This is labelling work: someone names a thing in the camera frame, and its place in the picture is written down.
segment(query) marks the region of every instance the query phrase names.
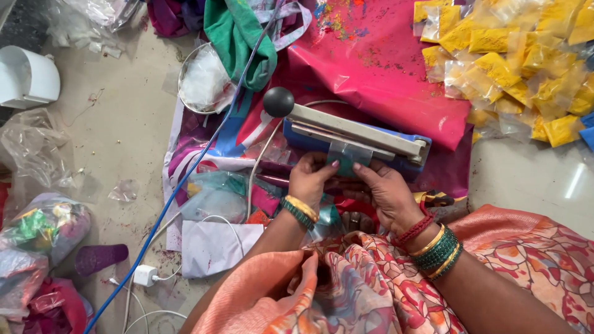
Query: woman's hand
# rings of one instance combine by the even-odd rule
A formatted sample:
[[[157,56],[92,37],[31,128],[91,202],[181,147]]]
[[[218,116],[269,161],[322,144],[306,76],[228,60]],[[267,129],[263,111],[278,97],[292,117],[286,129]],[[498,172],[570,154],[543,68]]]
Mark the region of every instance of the woman's hand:
[[[289,195],[309,205],[316,213],[320,212],[320,200],[325,188],[338,182],[325,184],[338,171],[338,160],[326,165],[327,154],[307,153],[293,167],[289,177]]]
[[[343,194],[354,200],[371,203],[382,226],[397,236],[425,217],[402,175],[394,169],[372,160],[369,168],[355,163],[353,171],[365,184],[343,185]]]

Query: green cloth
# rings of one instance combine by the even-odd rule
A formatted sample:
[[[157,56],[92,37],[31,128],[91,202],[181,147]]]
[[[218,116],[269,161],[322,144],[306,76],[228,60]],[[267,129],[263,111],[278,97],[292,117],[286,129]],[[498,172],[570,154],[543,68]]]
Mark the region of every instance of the green cloth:
[[[262,31],[262,25],[246,0],[206,0],[204,32],[217,50],[227,74],[236,83]],[[262,90],[270,80],[276,62],[274,45],[268,36],[264,36],[243,86],[256,92]]]

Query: tiled floor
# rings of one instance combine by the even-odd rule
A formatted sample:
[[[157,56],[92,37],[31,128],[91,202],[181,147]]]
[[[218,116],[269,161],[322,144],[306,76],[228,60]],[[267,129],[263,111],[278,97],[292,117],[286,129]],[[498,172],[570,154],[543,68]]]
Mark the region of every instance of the tiled floor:
[[[95,309],[98,309],[114,286],[110,277],[120,280],[138,254],[141,243],[163,206],[161,168],[172,122],[175,97],[162,90],[171,66],[178,66],[176,51],[184,55],[192,50],[193,40],[157,38],[134,25],[122,34],[128,51],[121,59],[104,58],[87,50],[54,49],[62,78],[60,99],[49,107],[71,141],[73,170],[84,168],[102,183],[99,201],[91,208],[95,224],[83,244],[126,243],[130,256],[115,268],[105,269],[88,279],[74,273],[73,256],[56,270],[56,276],[72,278]],[[103,89],[97,103],[92,93]],[[573,146],[550,149],[525,145],[517,141],[482,140],[474,149],[471,164],[470,204],[477,208],[485,203],[528,210],[594,237],[592,214],[594,174],[583,163]],[[136,179],[140,185],[138,200],[121,204],[108,199],[108,193],[120,179]],[[167,253],[162,235],[147,252],[145,263],[160,267],[162,276],[179,265],[179,254]],[[145,309],[169,309],[188,314],[205,290],[220,276],[207,280],[172,279],[156,286],[134,291]],[[117,333],[123,321],[125,294],[120,293],[99,320],[99,333]],[[141,311],[132,300],[131,317]],[[150,317],[153,333],[172,333],[182,320],[170,316]],[[143,332],[144,322],[131,332]]]

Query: white plastic container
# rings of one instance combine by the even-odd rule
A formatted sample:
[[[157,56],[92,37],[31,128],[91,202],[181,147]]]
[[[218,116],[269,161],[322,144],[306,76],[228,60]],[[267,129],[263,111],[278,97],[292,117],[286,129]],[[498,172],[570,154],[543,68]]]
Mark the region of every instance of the white plastic container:
[[[60,75],[52,60],[16,46],[0,49],[0,106],[28,109],[60,95]]]

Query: gold bangle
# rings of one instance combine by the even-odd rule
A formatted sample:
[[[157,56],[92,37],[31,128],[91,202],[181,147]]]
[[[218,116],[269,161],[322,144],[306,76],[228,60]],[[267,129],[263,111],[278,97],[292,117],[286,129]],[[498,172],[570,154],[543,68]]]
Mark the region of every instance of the gold bangle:
[[[285,199],[294,207],[296,207],[299,211],[303,212],[314,223],[317,223],[318,220],[320,220],[320,217],[315,213],[314,209],[310,208],[309,205],[303,203],[303,201],[301,201],[300,199],[295,198],[291,195],[285,196]]]
[[[459,242],[456,244],[456,248],[454,249],[454,251],[451,252],[450,256],[447,257],[447,260],[444,263],[442,263],[441,266],[433,274],[428,276],[429,279],[436,277],[441,273],[442,270],[444,270],[445,267],[447,267],[447,265],[454,259],[454,256],[456,256],[456,253],[458,253],[458,249],[460,249]]]
[[[410,256],[419,256],[419,255],[425,254],[428,250],[430,250],[433,246],[435,246],[437,241],[439,241],[441,239],[441,237],[444,235],[444,232],[446,231],[445,229],[446,229],[446,225],[441,224],[440,232],[435,236],[435,238],[433,238],[433,240],[431,240],[431,242],[427,246],[423,247],[423,249],[421,249],[420,251],[417,251],[414,253],[409,253],[409,255]]]

